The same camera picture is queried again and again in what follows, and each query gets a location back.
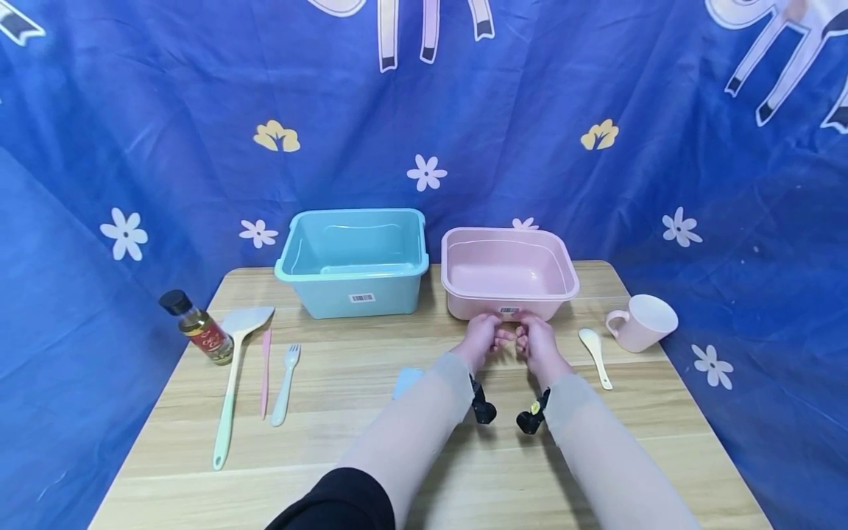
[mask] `white spoon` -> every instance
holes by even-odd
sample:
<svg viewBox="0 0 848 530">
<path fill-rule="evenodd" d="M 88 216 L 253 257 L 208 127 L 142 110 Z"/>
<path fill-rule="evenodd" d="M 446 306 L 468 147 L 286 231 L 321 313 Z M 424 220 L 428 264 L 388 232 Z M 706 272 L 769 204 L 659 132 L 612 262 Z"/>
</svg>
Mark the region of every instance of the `white spoon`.
<svg viewBox="0 0 848 530">
<path fill-rule="evenodd" d="M 242 343 L 247 335 L 262 327 L 273 314 L 273 307 L 254 307 L 249 310 L 233 311 L 221 322 L 220 326 L 232 337 L 233 350 L 230 379 L 226 383 L 224 407 L 220 411 L 218 434 L 215 437 L 215 449 L 212 452 L 212 469 L 215 471 L 220 471 L 224 467 L 226 456 L 230 452 L 232 412 L 236 405 L 236 381 L 238 380 L 239 365 L 242 364 Z"/>
<path fill-rule="evenodd" d="M 604 368 L 604 358 L 600 354 L 600 337 L 593 330 L 587 327 L 581 329 L 578 333 L 580 341 L 586 346 L 586 349 L 592 355 L 595 367 L 598 368 L 598 377 L 600 377 L 600 386 L 604 390 L 612 390 L 610 378 L 606 376 L 606 368 Z"/>
</svg>

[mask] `mug handle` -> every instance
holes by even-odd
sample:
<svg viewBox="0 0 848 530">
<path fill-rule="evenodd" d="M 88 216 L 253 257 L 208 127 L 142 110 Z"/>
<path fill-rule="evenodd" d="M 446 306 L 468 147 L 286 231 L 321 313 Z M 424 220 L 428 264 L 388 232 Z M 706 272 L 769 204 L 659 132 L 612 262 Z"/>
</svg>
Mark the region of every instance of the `mug handle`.
<svg viewBox="0 0 848 530">
<path fill-rule="evenodd" d="M 613 329 L 612 326 L 610 326 L 612 321 L 614 321 L 616 318 L 623 319 L 625 322 L 627 322 L 630 320 L 630 313 L 628 313 L 627 311 L 615 310 L 606 316 L 606 329 L 610 330 L 610 333 L 612 333 L 613 337 L 618 338 L 618 330 Z"/>
</svg>

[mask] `mint green spatula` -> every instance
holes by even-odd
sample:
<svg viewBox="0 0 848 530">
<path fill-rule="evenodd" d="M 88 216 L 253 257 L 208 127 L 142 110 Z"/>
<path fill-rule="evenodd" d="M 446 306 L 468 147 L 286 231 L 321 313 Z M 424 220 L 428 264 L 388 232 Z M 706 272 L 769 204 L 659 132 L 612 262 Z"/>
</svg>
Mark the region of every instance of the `mint green spatula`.
<svg viewBox="0 0 848 530">
<path fill-rule="evenodd" d="M 226 384 L 224 407 L 220 412 L 218 435 L 215 437 L 215 450 L 212 453 L 212 469 L 215 471 L 220 471 L 224 467 L 226 456 L 230 452 L 232 413 L 236 405 L 238 370 L 242 364 L 242 344 L 247 335 L 262 327 L 273 314 L 273 307 L 254 307 L 248 310 L 233 311 L 221 322 L 220 326 L 232 337 L 233 351 L 230 380 Z"/>
</svg>

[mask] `pink knife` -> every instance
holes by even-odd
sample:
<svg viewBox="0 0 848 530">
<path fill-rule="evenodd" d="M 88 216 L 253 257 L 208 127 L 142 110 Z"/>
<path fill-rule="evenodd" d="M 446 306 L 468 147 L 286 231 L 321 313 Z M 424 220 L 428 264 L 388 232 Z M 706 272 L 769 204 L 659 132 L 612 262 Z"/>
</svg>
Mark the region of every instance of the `pink knife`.
<svg viewBox="0 0 848 530">
<path fill-rule="evenodd" d="M 259 415 L 265 419 L 268 410 L 268 369 L 271 364 L 271 329 L 265 330 L 262 336 L 262 356 L 265 357 L 265 368 L 262 370 L 262 400 L 259 402 Z"/>
</svg>

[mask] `wooden table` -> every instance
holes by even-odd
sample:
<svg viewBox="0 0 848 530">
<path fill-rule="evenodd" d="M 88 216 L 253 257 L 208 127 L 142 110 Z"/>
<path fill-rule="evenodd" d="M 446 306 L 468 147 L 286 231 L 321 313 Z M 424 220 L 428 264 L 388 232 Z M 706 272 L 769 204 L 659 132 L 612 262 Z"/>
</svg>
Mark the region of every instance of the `wooden table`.
<svg viewBox="0 0 848 530">
<path fill-rule="evenodd" d="M 577 330 L 590 326 L 601 332 L 606 313 L 623 308 L 628 293 L 606 262 L 575 265 L 580 295 L 551 321 L 561 352 L 654 457 L 704 528 L 769 528 L 659 346 L 630 354 L 603 332 L 615 390 L 600 388 Z M 220 320 L 229 310 L 256 305 L 276 306 L 269 418 L 285 349 L 303 344 L 286 423 L 272 428 L 259 419 L 262 354 L 256 333 L 243 363 L 230 455 L 223 471 L 212 471 L 229 367 L 212 365 L 189 345 L 92 528 L 265 527 L 377 416 L 401 368 L 428 368 L 466 327 L 447 312 L 437 265 L 423 278 L 414 315 L 316 321 L 271 269 L 228 274 L 210 313 Z M 498 360 L 478 375 L 499 416 L 487 427 L 457 428 L 419 493 L 408 527 L 597 527 L 547 432 L 531 437 L 515 424 L 518 412 L 534 400 L 526 367 Z"/>
</svg>

